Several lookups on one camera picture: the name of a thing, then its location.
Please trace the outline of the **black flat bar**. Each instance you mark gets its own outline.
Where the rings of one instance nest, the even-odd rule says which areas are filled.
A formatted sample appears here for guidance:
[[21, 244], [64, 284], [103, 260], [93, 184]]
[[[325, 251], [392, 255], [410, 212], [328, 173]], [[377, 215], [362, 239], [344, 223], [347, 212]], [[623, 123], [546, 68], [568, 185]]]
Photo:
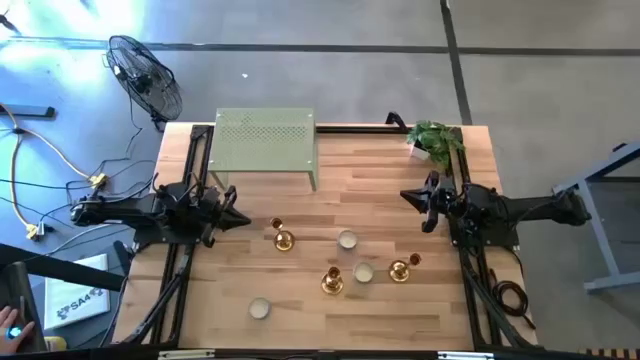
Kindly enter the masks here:
[[[8, 110], [14, 117], [53, 119], [56, 116], [56, 109], [50, 106], [9, 105]], [[0, 104], [0, 115], [7, 115], [8, 110]]]

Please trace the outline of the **person's hand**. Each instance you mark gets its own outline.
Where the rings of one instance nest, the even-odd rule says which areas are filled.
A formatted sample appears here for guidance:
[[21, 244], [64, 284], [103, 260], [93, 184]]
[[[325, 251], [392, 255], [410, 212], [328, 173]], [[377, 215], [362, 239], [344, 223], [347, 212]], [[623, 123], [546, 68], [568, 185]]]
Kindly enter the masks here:
[[31, 321], [22, 328], [18, 335], [10, 335], [17, 316], [18, 310], [9, 306], [0, 310], [0, 355], [14, 354], [35, 327], [35, 323]]

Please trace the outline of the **black curved bracket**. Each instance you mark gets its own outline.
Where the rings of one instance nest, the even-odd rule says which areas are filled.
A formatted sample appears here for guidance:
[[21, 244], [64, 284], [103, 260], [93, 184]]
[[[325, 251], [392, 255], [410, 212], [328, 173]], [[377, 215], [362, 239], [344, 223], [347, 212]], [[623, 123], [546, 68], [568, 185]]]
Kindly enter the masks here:
[[394, 111], [389, 112], [386, 117], [385, 124], [393, 126], [402, 134], [409, 133], [409, 128], [407, 127], [406, 123], [397, 112], [394, 112]]

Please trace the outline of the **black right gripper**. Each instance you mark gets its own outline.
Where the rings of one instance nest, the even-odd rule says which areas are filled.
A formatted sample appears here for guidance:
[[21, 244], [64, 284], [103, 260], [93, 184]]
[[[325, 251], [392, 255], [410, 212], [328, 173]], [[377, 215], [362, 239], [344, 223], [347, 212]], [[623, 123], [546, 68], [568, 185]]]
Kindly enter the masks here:
[[400, 196], [419, 213], [426, 213], [426, 220], [422, 224], [424, 233], [433, 232], [438, 225], [439, 215], [448, 213], [450, 189], [441, 187], [440, 174], [437, 171], [429, 173], [425, 185], [416, 189], [401, 190]]

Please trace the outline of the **green plant in white pot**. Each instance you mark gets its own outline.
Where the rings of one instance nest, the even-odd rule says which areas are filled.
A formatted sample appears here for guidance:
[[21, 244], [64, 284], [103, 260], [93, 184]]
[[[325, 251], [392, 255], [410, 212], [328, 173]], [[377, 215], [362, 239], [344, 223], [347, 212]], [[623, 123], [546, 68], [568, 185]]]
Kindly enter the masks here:
[[446, 170], [452, 151], [465, 151], [463, 142], [452, 127], [434, 121], [419, 121], [407, 135], [407, 143], [429, 154], [439, 170]]

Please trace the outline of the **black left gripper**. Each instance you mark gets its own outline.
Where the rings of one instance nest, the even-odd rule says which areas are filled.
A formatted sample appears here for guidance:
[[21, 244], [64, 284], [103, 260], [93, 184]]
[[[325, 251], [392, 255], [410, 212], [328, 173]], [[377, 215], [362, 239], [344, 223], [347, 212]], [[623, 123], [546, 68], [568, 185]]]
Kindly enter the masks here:
[[213, 187], [207, 189], [202, 198], [204, 212], [204, 231], [202, 242], [205, 246], [212, 246], [215, 242], [216, 230], [228, 231], [251, 224], [251, 219], [234, 207], [237, 199], [236, 187], [231, 185], [224, 193], [223, 201], [219, 199], [219, 191]]

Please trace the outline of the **brass candlestick holder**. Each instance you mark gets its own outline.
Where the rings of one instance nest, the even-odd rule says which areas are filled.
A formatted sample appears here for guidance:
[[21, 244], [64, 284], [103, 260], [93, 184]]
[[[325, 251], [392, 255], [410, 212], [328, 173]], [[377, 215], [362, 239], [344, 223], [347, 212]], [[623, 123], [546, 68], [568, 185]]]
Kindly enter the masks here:
[[406, 260], [394, 260], [389, 265], [388, 275], [394, 282], [406, 282], [410, 278], [411, 269], [421, 262], [422, 257], [419, 253], [411, 254]]
[[329, 295], [339, 294], [344, 287], [341, 271], [338, 267], [330, 267], [321, 279], [322, 290]]
[[276, 230], [273, 238], [273, 244], [276, 249], [282, 252], [291, 250], [295, 245], [296, 238], [284, 228], [283, 221], [278, 217], [274, 217], [270, 220], [270, 225]]

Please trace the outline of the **grey metal table frame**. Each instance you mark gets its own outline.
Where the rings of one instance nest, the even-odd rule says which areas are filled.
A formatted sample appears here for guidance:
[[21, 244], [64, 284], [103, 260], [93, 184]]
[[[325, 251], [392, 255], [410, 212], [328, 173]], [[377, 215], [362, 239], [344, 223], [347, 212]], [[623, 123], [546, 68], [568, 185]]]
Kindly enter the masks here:
[[604, 162], [592, 166], [583, 175], [578, 175], [552, 188], [554, 194], [577, 190], [584, 200], [586, 209], [592, 215], [589, 224], [605, 261], [608, 275], [585, 282], [584, 289], [587, 293], [640, 285], [640, 270], [627, 273], [620, 270], [604, 225], [606, 219], [601, 217], [592, 193], [592, 188], [595, 184], [621, 183], [640, 185], [640, 176], [610, 176], [610, 173], [638, 159], [640, 159], [640, 141], [621, 143], [612, 150], [608, 159]]

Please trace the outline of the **white strip on frame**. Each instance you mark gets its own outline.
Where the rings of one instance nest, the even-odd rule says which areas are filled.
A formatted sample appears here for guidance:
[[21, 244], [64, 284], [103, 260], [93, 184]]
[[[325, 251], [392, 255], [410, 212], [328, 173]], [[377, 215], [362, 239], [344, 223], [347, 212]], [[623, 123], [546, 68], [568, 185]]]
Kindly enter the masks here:
[[438, 351], [438, 360], [495, 360], [493, 353], [464, 352], [464, 351]]
[[189, 349], [161, 351], [157, 360], [203, 360], [214, 358], [216, 355], [213, 349]]

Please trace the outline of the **white printed box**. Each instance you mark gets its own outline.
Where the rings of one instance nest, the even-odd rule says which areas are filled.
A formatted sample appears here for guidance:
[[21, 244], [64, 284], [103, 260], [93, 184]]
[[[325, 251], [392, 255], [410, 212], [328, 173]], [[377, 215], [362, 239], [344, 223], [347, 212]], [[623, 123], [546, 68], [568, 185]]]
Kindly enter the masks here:
[[54, 278], [45, 280], [45, 330], [64, 327], [109, 311], [108, 290]]

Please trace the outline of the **black floor fan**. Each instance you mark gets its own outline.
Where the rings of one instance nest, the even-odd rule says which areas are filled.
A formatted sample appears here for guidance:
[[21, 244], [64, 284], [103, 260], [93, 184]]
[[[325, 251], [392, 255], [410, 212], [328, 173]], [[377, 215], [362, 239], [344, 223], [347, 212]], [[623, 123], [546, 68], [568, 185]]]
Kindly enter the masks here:
[[106, 60], [122, 88], [149, 114], [158, 132], [178, 119], [183, 102], [175, 74], [145, 45], [130, 36], [113, 35], [108, 40]]

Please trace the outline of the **green perforated metal shelf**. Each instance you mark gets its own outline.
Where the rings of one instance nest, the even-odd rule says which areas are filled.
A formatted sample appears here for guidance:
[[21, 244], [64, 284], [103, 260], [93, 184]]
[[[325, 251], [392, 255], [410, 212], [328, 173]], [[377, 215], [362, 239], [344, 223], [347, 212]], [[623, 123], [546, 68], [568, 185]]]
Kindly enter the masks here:
[[310, 108], [219, 108], [208, 172], [222, 187], [231, 173], [305, 173], [318, 189], [316, 123]]

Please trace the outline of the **black aluminium frame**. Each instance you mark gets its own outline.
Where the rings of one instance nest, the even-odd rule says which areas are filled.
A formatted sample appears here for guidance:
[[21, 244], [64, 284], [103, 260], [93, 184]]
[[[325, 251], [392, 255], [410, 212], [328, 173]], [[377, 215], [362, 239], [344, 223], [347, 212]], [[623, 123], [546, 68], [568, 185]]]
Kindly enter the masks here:
[[[233, 176], [236, 205], [252, 223], [195, 251], [177, 344], [113, 348], [110, 359], [157, 360], [161, 351], [213, 349], [213, 360], [438, 360], [438, 351], [521, 360], [516, 349], [482, 348], [473, 340], [474, 330], [489, 335], [488, 316], [466, 296], [448, 222], [424, 233], [422, 215], [400, 196], [420, 187], [431, 168], [410, 157], [405, 135], [390, 125], [336, 124], [321, 126], [317, 141], [316, 191], [297, 174]], [[296, 238], [289, 251], [273, 244], [274, 217]], [[355, 248], [338, 245], [343, 230], [358, 236]], [[422, 262], [406, 282], [392, 281], [391, 262], [413, 253]], [[370, 283], [353, 277], [360, 262], [375, 269]], [[333, 266], [344, 281], [337, 295], [321, 288]], [[248, 313], [256, 297], [271, 302], [265, 319]]]

